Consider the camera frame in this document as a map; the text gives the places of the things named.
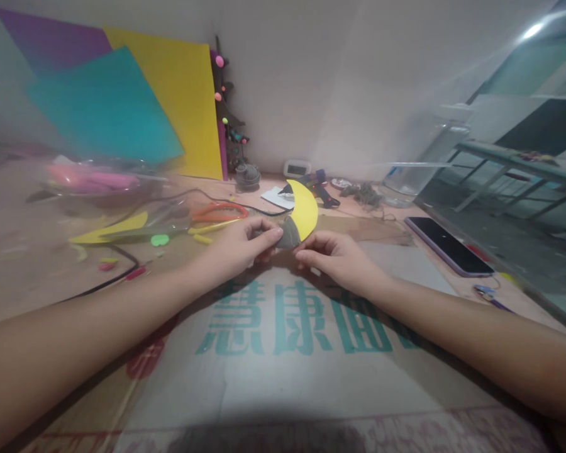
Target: glue gun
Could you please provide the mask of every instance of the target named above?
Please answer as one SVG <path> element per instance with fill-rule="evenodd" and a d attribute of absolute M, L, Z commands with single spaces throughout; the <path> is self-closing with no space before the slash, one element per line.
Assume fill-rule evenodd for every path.
<path fill-rule="evenodd" d="M 315 197 L 323 200 L 323 207 L 325 209 L 338 208 L 340 206 L 340 201 L 336 200 L 334 197 L 329 195 L 327 190 L 323 187 L 323 183 L 327 180 L 325 176 L 325 170 L 317 170 L 316 176 L 306 175 L 298 179 L 298 182 L 304 184 L 308 190 L 312 192 Z M 279 192 L 279 194 L 293 193 L 291 186 L 288 184 L 285 188 Z"/>

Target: yellow crescent shape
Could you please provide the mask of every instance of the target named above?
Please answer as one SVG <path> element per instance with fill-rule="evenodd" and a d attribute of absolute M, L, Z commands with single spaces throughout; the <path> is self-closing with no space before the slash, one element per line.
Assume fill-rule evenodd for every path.
<path fill-rule="evenodd" d="M 316 204 L 314 195 L 301 182 L 288 179 L 287 182 L 294 191 L 294 200 L 296 205 L 291 213 L 291 218 L 296 224 L 297 232 L 300 234 L 300 240 L 306 239 L 316 227 L 316 221 L 319 216 L 319 206 Z"/>
<path fill-rule="evenodd" d="M 119 233 L 127 230 L 136 230 L 137 228 L 142 228 L 147 222 L 147 212 L 140 213 L 137 216 L 131 217 L 122 222 L 116 223 L 115 225 L 108 226 L 107 228 L 101 228 L 100 230 L 95 230 L 85 235 L 77 236 L 71 238 L 69 242 L 71 243 L 106 243 L 110 242 L 111 239 L 102 237 L 105 234 Z"/>

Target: fingers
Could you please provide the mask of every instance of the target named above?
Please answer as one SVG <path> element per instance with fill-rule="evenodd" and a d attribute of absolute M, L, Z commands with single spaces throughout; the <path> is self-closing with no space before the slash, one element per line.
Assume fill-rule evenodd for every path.
<path fill-rule="evenodd" d="M 267 219 L 262 216 L 249 217 L 243 221 L 243 226 L 245 227 L 245 233 L 247 234 L 247 239 L 253 237 L 253 233 L 256 231 L 269 231 L 278 228 L 277 224 L 272 220 Z"/>
<path fill-rule="evenodd" d="M 343 235 L 330 231 L 317 231 L 310 234 L 306 240 L 298 245 L 294 250 L 294 255 L 300 250 L 322 250 L 326 254 L 331 254 L 336 241 L 339 241 Z"/>
<path fill-rule="evenodd" d="M 279 242 L 279 239 L 281 239 L 281 236 L 283 236 L 283 229 L 279 228 L 271 221 L 267 220 L 266 223 L 263 223 L 261 225 L 263 225 L 261 228 L 266 227 L 266 231 L 264 231 L 257 238 L 254 238 L 248 242 L 250 253 L 254 257 L 257 257 L 269 248 L 274 247 L 275 244 Z"/>
<path fill-rule="evenodd" d="M 329 273 L 330 261 L 333 258 L 314 250 L 300 250 L 296 253 L 296 259 L 301 263 L 302 267 L 316 267 L 325 273 Z"/>

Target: cord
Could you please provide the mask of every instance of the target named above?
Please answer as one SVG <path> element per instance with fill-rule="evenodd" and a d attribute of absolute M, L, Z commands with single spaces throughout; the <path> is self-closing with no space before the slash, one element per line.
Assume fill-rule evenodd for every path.
<path fill-rule="evenodd" d="M 171 199 L 180 198 L 181 196 L 186 195 L 186 194 L 191 193 L 191 192 L 200 192 L 212 201 L 221 201 L 221 202 L 225 202 L 225 203 L 229 201 L 229 200 L 223 199 L 223 198 L 213 198 L 210 195 L 206 194 L 201 189 L 196 189 L 196 188 L 195 189 L 189 189 L 187 191 L 181 192 L 181 193 L 176 194 L 176 195 L 171 195 L 171 196 L 167 196 L 167 197 L 160 197 L 160 198 L 150 198 L 150 199 L 147 199 L 147 200 L 141 200 L 139 203 L 134 205 L 134 207 L 129 212 L 127 212 L 124 216 L 117 219 L 115 222 L 109 224 L 108 226 L 110 227 L 111 225 L 115 225 L 116 223 L 119 223 L 119 222 L 126 220 L 127 218 L 129 218 L 132 214 L 134 214 L 136 211 L 138 211 L 142 206 L 144 206 L 147 203 L 151 203 L 153 201 L 168 201 L 168 200 L 171 200 Z M 272 213 L 272 212 L 262 211 L 258 208 L 254 208 L 253 206 L 249 206 L 247 204 L 241 204 L 241 203 L 237 203 L 237 204 L 239 204 L 240 206 L 243 206 L 244 208 L 254 210 L 256 212 L 259 212 L 260 214 L 263 214 L 263 215 L 266 215 L 266 216 L 269 216 L 269 217 L 276 217 L 276 216 L 286 214 L 286 213 L 291 211 L 291 209 L 286 209 L 286 210 L 283 210 L 283 211 L 278 212 L 278 213 Z M 83 296 L 87 296 L 88 294 L 95 293 L 96 291 L 99 291 L 100 289 L 106 288 L 110 284 L 113 284 L 116 281 L 121 280 L 122 278 L 126 277 L 128 274 L 131 274 L 132 272 L 134 272 L 135 270 L 137 270 L 140 267 L 140 263 L 134 255 L 129 254 L 127 251 L 119 248 L 117 245 L 109 244 L 109 245 L 107 245 L 107 247 L 109 247 L 111 250 L 119 253 L 123 257 L 129 259 L 130 261 L 132 261 L 133 266 L 131 268 L 129 268 L 127 271 L 125 271 L 124 273 L 122 273 L 122 274 L 120 274 L 116 277 L 113 277 L 112 279 L 107 280 L 106 282 L 101 283 L 100 285 L 94 286 L 91 289 L 87 289 L 83 293 L 80 293 L 76 296 L 72 296 L 70 298 L 64 299 L 64 300 L 59 301 L 57 303 L 66 302 L 66 301 L 71 300 L 71 299 L 76 299 L 76 298 L 80 298 L 80 297 L 83 297 Z"/>
<path fill-rule="evenodd" d="M 67 299 L 63 299 L 62 301 L 59 301 L 57 303 L 66 302 L 66 301 L 69 301 L 71 299 L 77 299 L 79 297 L 87 296 L 88 294 L 96 293 L 96 291 L 99 291 L 100 289 L 106 288 L 110 284 L 113 284 L 116 281 L 121 280 L 122 278 L 126 277 L 128 274 L 131 274 L 132 272 L 134 272 L 135 270 L 137 270 L 140 267 L 140 263 L 138 262 L 138 259 L 134 255 L 129 254 L 127 251 L 119 248 L 117 245 L 108 244 L 107 247 L 109 247 L 114 252 L 119 253 L 124 258 L 127 258 L 130 261 L 132 261 L 132 263 L 133 263 L 132 267 L 129 268 L 127 271 L 121 273 L 120 275 L 113 277 L 112 279 L 107 280 L 106 282 L 101 283 L 100 285 L 94 286 L 91 289 L 87 289 L 83 293 L 80 293 L 76 296 L 72 296 L 72 297 L 67 298 Z"/>
<path fill-rule="evenodd" d="M 167 197 L 150 198 L 150 199 L 146 199 L 146 200 L 141 200 L 139 203 L 137 203 L 136 205 L 134 205 L 134 207 L 132 207 L 132 209 L 131 209 L 129 212 L 127 212 L 127 214 L 125 214 L 125 215 L 122 216 L 121 218 L 117 219 L 117 220 L 114 221 L 113 223 L 110 223 L 110 224 L 108 225 L 108 227 L 111 227 L 112 225 L 115 225 L 115 224 L 117 224 L 117 223 L 119 223 L 119 222 L 122 222 L 122 221 L 126 220 L 126 219 L 129 218 L 132 214 L 134 214 L 136 211 L 138 211 L 142 206 L 145 206 L 147 203 L 152 203 L 153 201 L 168 201 L 168 200 L 171 200 L 171 199 L 180 198 L 181 196 L 184 196 L 184 195 L 189 194 L 189 193 L 191 193 L 191 192 L 199 192 L 199 193 L 202 193 L 202 194 L 204 194 L 207 198 L 209 198 L 211 201 L 220 201 L 220 202 L 222 202 L 222 203 L 230 203 L 230 200 L 227 200 L 227 199 L 224 199 L 224 198 L 214 198 L 214 197 L 212 197 L 212 196 L 206 194 L 206 193 L 205 193 L 203 190 L 201 190 L 201 189 L 197 189 L 197 188 L 195 188 L 195 189 L 189 189 L 189 190 L 187 190 L 187 191 L 181 192 L 181 193 L 176 194 L 176 195 L 171 195 L 171 196 L 167 196 Z M 235 203 L 235 204 L 238 204 L 239 206 L 243 206 L 244 208 L 248 208 L 248 209 L 254 210 L 254 211 L 259 212 L 260 214 L 263 214 L 263 215 L 268 216 L 268 217 L 276 217 L 276 216 L 280 216 L 280 215 L 283 215 L 283 214 L 287 214 L 288 212 L 291 212 L 291 211 L 292 211 L 292 209 L 290 208 L 290 209 L 282 210 L 281 212 L 278 212 L 278 213 L 273 213 L 273 212 L 268 212 L 268 211 L 262 211 L 262 210 L 260 210 L 260 209 L 258 209 L 258 208 L 254 208 L 253 206 L 249 206 L 249 205 L 247 205 L 247 204 L 241 204 L 241 203 Z"/>

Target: yellow paper scrap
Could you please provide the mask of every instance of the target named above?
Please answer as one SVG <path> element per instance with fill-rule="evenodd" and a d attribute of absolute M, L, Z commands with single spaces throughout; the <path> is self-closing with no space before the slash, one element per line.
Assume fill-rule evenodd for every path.
<path fill-rule="evenodd" d="M 86 233 L 81 236 L 71 238 L 69 242 L 71 243 L 106 243 L 111 242 L 111 239 L 102 237 L 103 235 L 110 233 L 119 233 L 122 231 L 136 230 L 137 228 L 142 228 L 147 222 L 147 212 L 140 213 L 134 217 L 126 219 L 122 222 L 116 223 L 115 225 L 108 226 L 107 228 L 101 228 L 100 230 L 94 230 L 93 232 Z"/>
<path fill-rule="evenodd" d="M 301 182 L 288 179 L 287 182 L 294 191 L 294 211 L 291 218 L 296 224 L 297 232 L 300 233 L 300 240 L 306 239 L 316 227 L 319 216 L 319 206 L 316 204 L 314 195 Z"/>
<path fill-rule="evenodd" d="M 207 44 L 105 28 L 111 46 L 127 46 L 185 151 L 172 167 L 182 175 L 222 179 L 214 79 Z"/>

